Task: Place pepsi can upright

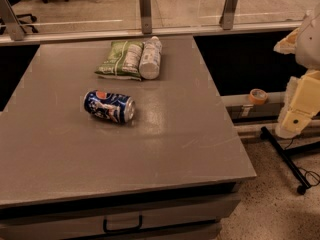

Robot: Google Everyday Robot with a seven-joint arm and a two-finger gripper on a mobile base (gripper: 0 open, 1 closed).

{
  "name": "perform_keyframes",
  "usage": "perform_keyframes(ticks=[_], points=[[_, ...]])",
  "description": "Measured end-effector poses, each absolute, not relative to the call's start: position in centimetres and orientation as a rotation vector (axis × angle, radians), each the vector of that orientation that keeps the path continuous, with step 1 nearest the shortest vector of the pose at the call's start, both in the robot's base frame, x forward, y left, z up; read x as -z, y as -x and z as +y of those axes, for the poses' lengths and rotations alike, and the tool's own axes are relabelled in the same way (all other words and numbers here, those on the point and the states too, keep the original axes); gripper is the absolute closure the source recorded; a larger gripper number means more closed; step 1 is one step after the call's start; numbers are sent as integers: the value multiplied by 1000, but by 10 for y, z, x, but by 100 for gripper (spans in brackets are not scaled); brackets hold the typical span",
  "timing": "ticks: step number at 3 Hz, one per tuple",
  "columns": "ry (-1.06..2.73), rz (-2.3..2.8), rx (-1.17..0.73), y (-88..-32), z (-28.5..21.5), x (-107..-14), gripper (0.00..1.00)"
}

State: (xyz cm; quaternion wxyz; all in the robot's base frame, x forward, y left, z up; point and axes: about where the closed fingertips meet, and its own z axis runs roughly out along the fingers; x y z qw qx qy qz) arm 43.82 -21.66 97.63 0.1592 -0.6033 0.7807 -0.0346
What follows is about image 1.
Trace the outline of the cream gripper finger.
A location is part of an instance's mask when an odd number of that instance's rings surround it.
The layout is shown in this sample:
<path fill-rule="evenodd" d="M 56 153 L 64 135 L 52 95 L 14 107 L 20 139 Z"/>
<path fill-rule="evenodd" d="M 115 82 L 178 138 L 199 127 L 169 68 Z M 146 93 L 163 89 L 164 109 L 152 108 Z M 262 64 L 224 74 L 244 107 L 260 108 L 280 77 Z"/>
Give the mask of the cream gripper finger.
<path fill-rule="evenodd" d="M 300 78 L 291 77 L 275 128 L 276 135 L 284 139 L 300 135 L 319 112 L 320 72 L 308 70 Z"/>
<path fill-rule="evenodd" d="M 273 50 L 281 54 L 294 54 L 296 50 L 296 40 L 299 29 L 296 28 L 290 32 L 286 37 L 276 43 Z"/>

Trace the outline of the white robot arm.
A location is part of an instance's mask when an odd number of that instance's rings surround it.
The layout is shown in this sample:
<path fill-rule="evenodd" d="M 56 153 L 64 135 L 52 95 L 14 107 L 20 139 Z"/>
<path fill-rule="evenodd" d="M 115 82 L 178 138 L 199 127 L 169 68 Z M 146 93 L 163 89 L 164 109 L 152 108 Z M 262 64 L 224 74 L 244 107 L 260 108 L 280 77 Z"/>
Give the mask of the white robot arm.
<path fill-rule="evenodd" d="M 294 54 L 296 62 L 307 69 L 300 78 L 290 77 L 275 128 L 277 136 L 290 139 L 300 135 L 320 112 L 320 4 L 306 12 L 302 24 L 278 41 L 274 51 Z"/>

